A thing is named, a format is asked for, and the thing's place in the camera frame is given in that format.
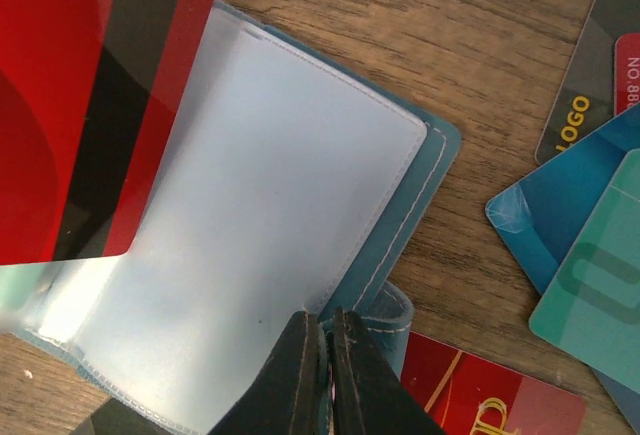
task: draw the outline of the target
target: wallet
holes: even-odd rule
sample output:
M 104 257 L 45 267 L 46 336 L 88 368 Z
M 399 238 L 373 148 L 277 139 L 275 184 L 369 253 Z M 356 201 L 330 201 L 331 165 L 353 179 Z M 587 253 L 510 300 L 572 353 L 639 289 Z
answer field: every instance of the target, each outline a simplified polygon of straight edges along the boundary
M 217 1 L 129 251 L 2 267 L 49 280 L 15 333 L 177 434 L 211 430 L 295 311 L 356 310 L 399 375 L 413 307 L 387 278 L 460 142 Z

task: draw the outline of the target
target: red card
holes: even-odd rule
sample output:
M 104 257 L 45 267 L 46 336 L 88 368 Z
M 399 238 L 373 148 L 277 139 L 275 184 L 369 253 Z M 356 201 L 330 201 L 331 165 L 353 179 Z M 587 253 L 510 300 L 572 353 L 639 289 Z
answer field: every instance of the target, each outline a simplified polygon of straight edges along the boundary
M 213 0 L 0 0 L 0 265 L 117 255 Z
M 618 39 L 614 60 L 614 107 L 620 115 L 640 101 L 640 33 Z
M 573 435 L 572 393 L 411 332 L 402 384 L 448 435 Z

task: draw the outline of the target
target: stack of cards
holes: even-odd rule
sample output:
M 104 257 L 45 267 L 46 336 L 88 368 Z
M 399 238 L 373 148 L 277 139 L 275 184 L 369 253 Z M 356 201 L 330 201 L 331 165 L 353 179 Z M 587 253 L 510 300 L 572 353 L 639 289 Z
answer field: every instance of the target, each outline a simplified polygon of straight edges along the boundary
M 577 395 L 413 332 L 401 380 L 448 435 L 576 435 L 585 412 Z
M 640 433 L 640 0 L 595 0 L 536 151 L 487 205 L 536 289 L 532 331 Z

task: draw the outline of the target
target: wooden table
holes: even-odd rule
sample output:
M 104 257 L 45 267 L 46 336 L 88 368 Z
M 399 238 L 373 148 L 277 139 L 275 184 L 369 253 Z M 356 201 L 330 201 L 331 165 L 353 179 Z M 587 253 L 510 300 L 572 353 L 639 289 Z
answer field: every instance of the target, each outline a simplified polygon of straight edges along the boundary
M 462 151 L 393 272 L 414 329 L 582 394 L 585 435 L 632 433 L 587 367 L 531 334 L 538 297 L 483 212 L 535 167 L 592 0 L 227 1 L 460 128 Z M 68 433 L 105 399 L 9 336 L 0 385 L 3 435 Z

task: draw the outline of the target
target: teal card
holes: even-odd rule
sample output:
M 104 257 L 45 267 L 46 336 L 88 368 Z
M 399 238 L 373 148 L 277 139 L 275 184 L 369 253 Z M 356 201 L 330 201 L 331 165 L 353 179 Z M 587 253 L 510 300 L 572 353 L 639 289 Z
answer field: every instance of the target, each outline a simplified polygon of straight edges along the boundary
M 620 164 L 530 326 L 640 392 L 640 149 Z

